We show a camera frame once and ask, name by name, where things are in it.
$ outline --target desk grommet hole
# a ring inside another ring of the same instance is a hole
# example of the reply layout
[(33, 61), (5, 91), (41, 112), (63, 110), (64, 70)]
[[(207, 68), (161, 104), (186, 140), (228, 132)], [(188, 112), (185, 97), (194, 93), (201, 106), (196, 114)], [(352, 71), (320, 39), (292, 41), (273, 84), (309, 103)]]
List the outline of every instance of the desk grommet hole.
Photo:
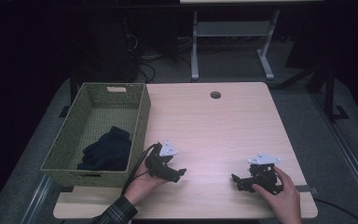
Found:
[(222, 97), (222, 94), (218, 91), (213, 91), (211, 92), (211, 97), (214, 99), (219, 99), (220, 97)]

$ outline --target person's right hand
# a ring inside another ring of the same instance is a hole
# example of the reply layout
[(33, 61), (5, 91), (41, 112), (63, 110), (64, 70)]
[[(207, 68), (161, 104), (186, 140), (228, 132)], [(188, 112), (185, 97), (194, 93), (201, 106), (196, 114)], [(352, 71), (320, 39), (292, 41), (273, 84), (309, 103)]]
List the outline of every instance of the person's right hand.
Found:
[(253, 184), (252, 188), (271, 205), (282, 224), (301, 224), (300, 194), (295, 184), (290, 176), (278, 167), (275, 166), (274, 171), (282, 181), (282, 192), (273, 195), (257, 184)]

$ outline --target green storage basket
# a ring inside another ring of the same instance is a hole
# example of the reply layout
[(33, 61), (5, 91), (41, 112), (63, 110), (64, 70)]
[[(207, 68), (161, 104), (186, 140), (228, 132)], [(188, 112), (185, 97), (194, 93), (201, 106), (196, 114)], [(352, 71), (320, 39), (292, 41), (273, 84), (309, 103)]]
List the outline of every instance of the green storage basket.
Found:
[[(62, 186), (122, 188), (144, 151), (150, 98), (145, 84), (84, 83), (75, 98), (41, 171)], [(85, 171), (76, 167), (83, 149), (112, 126), (130, 133), (125, 171)]]

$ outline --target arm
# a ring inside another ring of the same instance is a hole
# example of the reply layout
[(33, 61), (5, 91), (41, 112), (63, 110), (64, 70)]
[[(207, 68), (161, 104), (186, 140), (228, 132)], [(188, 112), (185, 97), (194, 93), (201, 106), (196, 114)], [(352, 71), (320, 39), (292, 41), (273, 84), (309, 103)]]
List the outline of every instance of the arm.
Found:
[(272, 195), (257, 184), (253, 184), (252, 188), (271, 205), (282, 224), (301, 224), (300, 194), (289, 175), (278, 167), (274, 167), (274, 170), (283, 183), (281, 193)]
[(146, 197), (154, 188), (168, 181), (150, 176), (145, 160), (136, 171), (135, 179), (130, 183), (123, 196), (119, 197), (100, 216), (93, 219), (93, 224), (127, 224), (138, 211), (135, 205)]

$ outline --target sleeve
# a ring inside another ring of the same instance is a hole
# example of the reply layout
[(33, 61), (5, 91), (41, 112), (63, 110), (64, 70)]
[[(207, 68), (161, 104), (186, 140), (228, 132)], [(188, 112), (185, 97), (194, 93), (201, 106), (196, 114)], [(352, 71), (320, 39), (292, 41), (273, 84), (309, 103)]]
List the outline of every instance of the sleeve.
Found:
[(135, 206), (126, 197), (119, 197), (92, 224), (127, 224), (138, 213)]

